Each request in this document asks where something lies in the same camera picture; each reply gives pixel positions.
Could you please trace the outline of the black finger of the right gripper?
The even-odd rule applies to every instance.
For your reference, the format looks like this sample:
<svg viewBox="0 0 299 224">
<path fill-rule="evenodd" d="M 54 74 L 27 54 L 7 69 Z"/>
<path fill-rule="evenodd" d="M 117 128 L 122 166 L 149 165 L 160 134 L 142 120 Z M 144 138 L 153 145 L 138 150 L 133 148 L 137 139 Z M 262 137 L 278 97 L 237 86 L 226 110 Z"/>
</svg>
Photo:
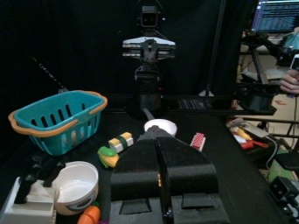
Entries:
<svg viewBox="0 0 299 224">
<path fill-rule="evenodd" d="M 140 47 L 141 47 L 140 60 L 142 62 L 148 62 L 149 61 L 149 56 L 150 56 L 149 42 L 144 41 L 140 44 Z"/>
<path fill-rule="evenodd" d="M 153 40 L 150 43 L 150 51 L 149 51 L 149 62 L 154 63 L 157 61 L 157 49 L 158 49 L 158 44 Z"/>
</svg>

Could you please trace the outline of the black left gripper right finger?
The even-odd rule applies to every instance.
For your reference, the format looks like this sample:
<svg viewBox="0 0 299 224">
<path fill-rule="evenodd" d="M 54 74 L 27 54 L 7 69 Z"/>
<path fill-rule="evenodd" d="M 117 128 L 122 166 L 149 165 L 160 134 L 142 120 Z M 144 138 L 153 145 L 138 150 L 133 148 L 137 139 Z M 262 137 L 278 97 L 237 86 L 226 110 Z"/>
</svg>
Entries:
<svg viewBox="0 0 299 224">
<path fill-rule="evenodd" d="M 229 224 L 213 164 L 172 136 L 156 138 L 161 208 L 166 224 Z"/>
</svg>

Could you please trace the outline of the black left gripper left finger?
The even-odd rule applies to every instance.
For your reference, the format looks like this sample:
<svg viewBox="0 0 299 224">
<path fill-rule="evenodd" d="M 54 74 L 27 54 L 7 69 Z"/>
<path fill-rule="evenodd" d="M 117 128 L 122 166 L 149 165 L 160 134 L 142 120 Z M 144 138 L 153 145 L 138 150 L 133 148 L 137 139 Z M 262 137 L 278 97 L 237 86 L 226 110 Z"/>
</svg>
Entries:
<svg viewBox="0 0 299 224">
<path fill-rule="evenodd" d="M 120 156 L 110 174 L 109 224 L 162 224 L 153 126 Z"/>
</svg>

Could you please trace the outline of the person's hand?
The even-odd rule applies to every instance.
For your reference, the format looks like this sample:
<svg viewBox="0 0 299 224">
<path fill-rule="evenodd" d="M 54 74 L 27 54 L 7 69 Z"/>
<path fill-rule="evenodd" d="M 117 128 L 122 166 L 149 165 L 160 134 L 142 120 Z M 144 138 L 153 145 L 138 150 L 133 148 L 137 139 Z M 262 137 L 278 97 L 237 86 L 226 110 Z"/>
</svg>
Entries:
<svg viewBox="0 0 299 224">
<path fill-rule="evenodd" d="M 299 71 L 290 69 L 280 80 L 280 89 L 292 95 L 299 95 Z"/>
</svg>

